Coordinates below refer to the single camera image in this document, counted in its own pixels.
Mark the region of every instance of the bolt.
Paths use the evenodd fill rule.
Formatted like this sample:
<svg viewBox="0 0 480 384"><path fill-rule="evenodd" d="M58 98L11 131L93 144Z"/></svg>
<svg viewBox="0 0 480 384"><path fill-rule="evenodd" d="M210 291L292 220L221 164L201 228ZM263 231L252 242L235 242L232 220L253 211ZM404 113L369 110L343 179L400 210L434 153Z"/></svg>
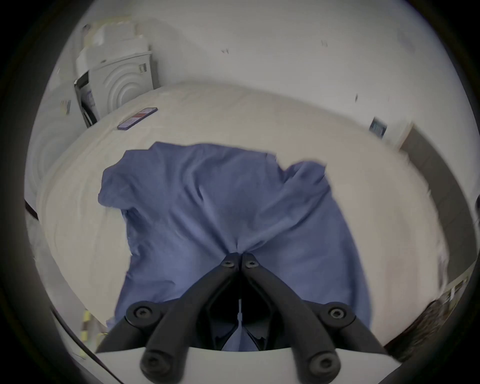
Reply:
<svg viewBox="0 0 480 384"><path fill-rule="evenodd" d="M148 319L152 315L152 310L147 307L140 307L133 312L133 315L139 319Z"/></svg>
<svg viewBox="0 0 480 384"><path fill-rule="evenodd" d="M310 360L310 372L315 376L323 376L339 371L340 361L338 357L331 352L320 353Z"/></svg>
<svg viewBox="0 0 480 384"><path fill-rule="evenodd" d="M247 268L255 268L258 267L258 263L256 261L249 261L246 264Z"/></svg>
<svg viewBox="0 0 480 384"><path fill-rule="evenodd" d="M143 359L143 366L149 373L165 376L171 370L170 363L158 352L146 352Z"/></svg>
<svg viewBox="0 0 480 384"><path fill-rule="evenodd" d="M333 308L329 313L334 319L343 319L345 317L345 312L340 308Z"/></svg>

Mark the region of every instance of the smartphone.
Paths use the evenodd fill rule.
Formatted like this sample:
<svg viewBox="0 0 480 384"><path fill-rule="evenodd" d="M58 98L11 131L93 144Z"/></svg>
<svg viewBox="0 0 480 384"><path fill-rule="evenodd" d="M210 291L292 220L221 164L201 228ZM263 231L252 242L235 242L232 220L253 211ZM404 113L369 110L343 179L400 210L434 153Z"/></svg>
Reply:
<svg viewBox="0 0 480 384"><path fill-rule="evenodd" d="M125 120L120 124L117 129L121 131L126 131L127 129L133 127L139 121L142 121L147 116L150 116L152 113L158 111L158 108L144 108L140 112L135 113L132 117Z"/></svg>

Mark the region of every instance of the black cable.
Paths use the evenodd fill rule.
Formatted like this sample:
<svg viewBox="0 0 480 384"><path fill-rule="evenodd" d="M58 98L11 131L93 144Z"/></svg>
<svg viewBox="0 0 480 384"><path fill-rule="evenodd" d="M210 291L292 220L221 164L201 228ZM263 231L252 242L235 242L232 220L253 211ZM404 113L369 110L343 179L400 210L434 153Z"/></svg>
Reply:
<svg viewBox="0 0 480 384"><path fill-rule="evenodd" d="M124 384L122 380L120 380L117 376L113 374L113 372L106 367L104 363L93 353L91 350L89 350L84 343L81 342L81 340L77 337L77 335L70 329L70 327L65 323L65 321L62 319L58 311L55 309L53 305L50 305L50 310L52 311L53 315L57 319L57 321L60 323L61 327L65 330L65 332L72 338L72 340L75 342L76 345L80 347L80 349L87 354L88 357L90 357L94 362L96 362L100 367L102 367L104 370L106 370L108 373L110 373L120 384Z"/></svg>

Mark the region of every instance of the mattress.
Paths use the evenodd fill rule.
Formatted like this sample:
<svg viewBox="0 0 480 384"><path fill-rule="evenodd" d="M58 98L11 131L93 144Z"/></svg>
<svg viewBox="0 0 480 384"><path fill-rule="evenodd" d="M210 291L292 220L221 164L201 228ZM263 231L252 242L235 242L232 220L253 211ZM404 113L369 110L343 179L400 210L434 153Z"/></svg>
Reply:
<svg viewBox="0 0 480 384"><path fill-rule="evenodd" d="M117 126L158 111L127 131ZM103 170L128 149L154 142L213 143L301 160L326 174L359 251L372 303L371 330L386 344L437 299L447 251L428 185L408 159L352 121L320 108L242 87L179 84L128 102L82 134L51 167L37 213L53 258L72 290L103 324L113 316L129 267L120 210L97 202Z"/></svg>

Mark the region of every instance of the white wall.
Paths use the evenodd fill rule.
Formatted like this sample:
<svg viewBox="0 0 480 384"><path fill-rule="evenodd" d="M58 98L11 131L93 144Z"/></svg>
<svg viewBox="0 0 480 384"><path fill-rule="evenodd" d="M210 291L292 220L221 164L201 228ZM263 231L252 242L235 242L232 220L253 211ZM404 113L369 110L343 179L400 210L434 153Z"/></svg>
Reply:
<svg viewBox="0 0 480 384"><path fill-rule="evenodd" d="M241 84L330 109L365 129L377 116L392 142L415 122L473 207L480 193L473 113L439 39L403 1L97 0L82 23L124 14L148 37L161 85Z"/></svg>

